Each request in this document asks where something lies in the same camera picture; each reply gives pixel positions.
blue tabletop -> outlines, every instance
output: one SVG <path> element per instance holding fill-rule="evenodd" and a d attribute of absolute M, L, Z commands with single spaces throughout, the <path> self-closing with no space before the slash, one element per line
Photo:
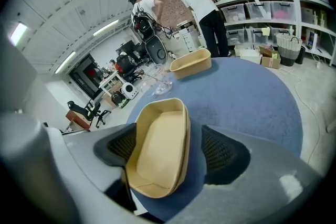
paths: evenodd
<path fill-rule="evenodd" d="M 201 152 L 201 124 L 223 127 L 273 141 L 300 156 L 302 123 L 296 102 L 285 84 L 261 65 L 239 58 L 213 58 L 212 67 L 190 77 L 168 77 L 173 88 L 165 95 L 148 90 L 136 104 L 128 123 L 150 102 L 180 98 L 191 119 L 191 144 L 185 181 L 171 195 L 151 199 L 135 195 L 154 216 L 167 221 L 202 189 L 205 160 Z"/>

fluorescent light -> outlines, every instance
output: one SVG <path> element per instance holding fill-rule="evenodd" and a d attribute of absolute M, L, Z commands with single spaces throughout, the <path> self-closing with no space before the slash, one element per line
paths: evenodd
<path fill-rule="evenodd" d="M 118 22 L 119 20 L 115 20 L 114 22 L 111 22 L 110 24 L 104 26 L 103 28 L 100 28 L 97 32 L 94 32 L 93 35 L 96 36 L 100 32 L 104 31 L 106 28 L 109 28 L 111 25 L 114 25 Z"/>
<path fill-rule="evenodd" d="M 13 34 L 10 37 L 10 39 L 14 43 L 14 46 L 18 44 L 19 40 L 21 39 L 26 29 L 27 29 L 27 26 L 25 26 L 22 23 L 19 23 L 19 25 L 16 27 L 16 29 L 14 30 Z"/>
<path fill-rule="evenodd" d="M 59 66 L 59 68 L 57 68 L 57 70 L 55 71 L 55 74 L 57 74 L 61 69 L 62 69 L 62 67 L 67 63 L 67 61 L 69 61 L 70 60 L 70 58 L 72 57 L 72 56 L 74 56 L 75 55 L 75 51 L 73 51 L 68 57 L 67 57 L 67 59 L 65 59 L 64 60 L 64 62 Z"/>

black pants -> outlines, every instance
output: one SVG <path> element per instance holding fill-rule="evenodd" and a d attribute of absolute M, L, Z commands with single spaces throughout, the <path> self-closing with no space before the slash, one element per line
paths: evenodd
<path fill-rule="evenodd" d="M 229 48 L 227 45 L 226 29 L 219 11 L 213 10 L 199 21 L 206 45 L 211 52 L 211 57 L 227 57 Z"/>

black office chair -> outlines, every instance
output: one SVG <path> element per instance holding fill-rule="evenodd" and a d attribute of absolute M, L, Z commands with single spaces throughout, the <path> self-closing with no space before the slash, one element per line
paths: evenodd
<path fill-rule="evenodd" d="M 105 125 L 103 117 L 106 114 L 111 113 L 111 111 L 104 110 L 103 113 L 100 114 L 99 108 L 100 108 L 101 104 L 99 102 L 96 102 L 96 103 L 93 104 L 93 102 L 91 103 L 91 101 L 92 100 L 90 100 L 88 102 L 88 104 L 85 106 L 85 108 L 82 108 L 82 107 L 76 105 L 73 101 L 69 101 L 67 104 L 68 104 L 68 107 L 69 107 L 70 110 L 82 114 L 85 117 L 85 119 L 87 119 L 88 121 L 91 121 L 90 126 L 92 124 L 93 119 L 95 117 L 98 117 L 96 127 L 99 128 L 98 124 L 100 122 L 102 122 L 102 124 Z"/>
<path fill-rule="evenodd" d="M 117 64 L 122 69 L 121 75 L 125 81 L 133 83 L 137 79 L 142 79 L 140 74 L 135 71 L 136 67 L 132 65 L 127 55 L 118 56 Z"/>
<path fill-rule="evenodd" d="M 148 55 L 148 52 L 146 50 L 146 44 L 143 43 L 138 43 L 135 47 L 136 51 L 138 52 L 140 59 L 141 59 L 141 63 L 146 64 L 146 66 L 148 66 L 151 63 L 151 58 Z"/>

tan plastic tray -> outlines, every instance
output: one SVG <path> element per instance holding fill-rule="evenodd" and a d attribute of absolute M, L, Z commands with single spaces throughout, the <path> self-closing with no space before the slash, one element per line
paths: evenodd
<path fill-rule="evenodd" d="M 145 106 L 136 119 L 137 144 L 126 164 L 130 186 L 162 198 L 184 181 L 190 144 L 190 119 L 180 99 Z"/>
<path fill-rule="evenodd" d="M 170 71 L 177 79 L 202 72 L 211 67 L 211 53 L 207 49 L 199 49 L 184 55 L 172 62 Z"/>

